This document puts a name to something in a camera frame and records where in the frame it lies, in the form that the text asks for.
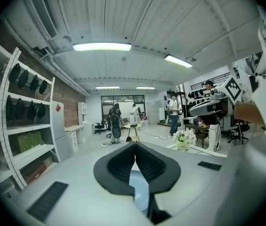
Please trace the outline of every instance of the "red sign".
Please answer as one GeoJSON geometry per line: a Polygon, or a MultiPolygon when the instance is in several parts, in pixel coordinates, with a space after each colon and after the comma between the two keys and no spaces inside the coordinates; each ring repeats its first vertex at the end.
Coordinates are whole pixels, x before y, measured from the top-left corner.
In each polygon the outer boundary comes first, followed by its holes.
{"type": "Polygon", "coordinates": [[[62,107],[59,106],[59,104],[56,105],[56,111],[59,112],[59,110],[62,109],[62,107]]]}

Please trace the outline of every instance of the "brick wall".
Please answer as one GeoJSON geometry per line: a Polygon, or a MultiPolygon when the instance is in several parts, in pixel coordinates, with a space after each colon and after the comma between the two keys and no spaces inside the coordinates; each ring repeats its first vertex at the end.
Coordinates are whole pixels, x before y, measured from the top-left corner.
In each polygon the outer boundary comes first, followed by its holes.
{"type": "MultiPolygon", "coordinates": [[[[11,35],[7,27],[0,21],[0,45],[9,53],[13,53],[15,48],[21,50],[19,60],[30,67],[46,79],[52,80],[53,74],[44,68],[36,59],[34,59],[25,48],[23,48],[11,35]]],[[[85,102],[85,97],[70,88],[61,80],[56,78],[53,91],[53,100],[64,104],[64,122],[65,126],[78,125],[77,102],[85,102]]]]}

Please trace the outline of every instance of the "flower bouquet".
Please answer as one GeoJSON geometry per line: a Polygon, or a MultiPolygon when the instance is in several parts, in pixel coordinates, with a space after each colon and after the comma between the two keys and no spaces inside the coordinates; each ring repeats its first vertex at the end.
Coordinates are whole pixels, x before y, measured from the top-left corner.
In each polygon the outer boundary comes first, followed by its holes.
{"type": "Polygon", "coordinates": [[[177,131],[173,139],[177,141],[178,150],[188,150],[190,145],[195,144],[196,136],[192,129],[177,131]]]}

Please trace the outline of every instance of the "green box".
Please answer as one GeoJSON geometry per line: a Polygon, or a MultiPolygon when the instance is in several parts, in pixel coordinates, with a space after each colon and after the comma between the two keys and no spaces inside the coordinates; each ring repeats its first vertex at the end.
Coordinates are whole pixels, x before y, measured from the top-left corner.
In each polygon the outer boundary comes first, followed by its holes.
{"type": "Polygon", "coordinates": [[[32,148],[36,145],[37,145],[37,143],[35,141],[34,134],[28,133],[28,146],[29,146],[29,148],[32,148]]]}
{"type": "Polygon", "coordinates": [[[28,136],[26,134],[18,136],[20,152],[25,152],[29,149],[28,136]]]}
{"type": "Polygon", "coordinates": [[[34,139],[37,145],[44,145],[40,131],[34,132],[34,139]]]}

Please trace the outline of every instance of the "fluorescent ceiling light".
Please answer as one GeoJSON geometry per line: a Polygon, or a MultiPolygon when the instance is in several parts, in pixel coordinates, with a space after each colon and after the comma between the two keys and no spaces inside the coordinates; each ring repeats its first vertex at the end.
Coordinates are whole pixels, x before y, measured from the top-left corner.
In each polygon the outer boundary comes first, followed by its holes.
{"type": "Polygon", "coordinates": [[[190,67],[193,66],[193,65],[192,65],[191,63],[189,63],[189,62],[186,62],[186,61],[184,61],[184,60],[182,60],[182,59],[178,59],[178,58],[173,57],[173,56],[171,56],[171,55],[167,55],[167,56],[165,57],[165,60],[168,60],[168,61],[170,61],[170,62],[173,62],[173,63],[179,64],[179,65],[183,65],[183,66],[185,66],[185,67],[187,67],[187,68],[190,68],[190,67]]]}
{"type": "Polygon", "coordinates": [[[136,89],[156,89],[156,87],[136,87],[136,89]]]}
{"type": "Polygon", "coordinates": [[[119,89],[119,86],[99,86],[96,89],[119,89]]]}
{"type": "Polygon", "coordinates": [[[130,51],[132,45],[128,43],[81,43],[81,44],[74,44],[72,47],[76,52],[88,51],[88,50],[130,51]]]}

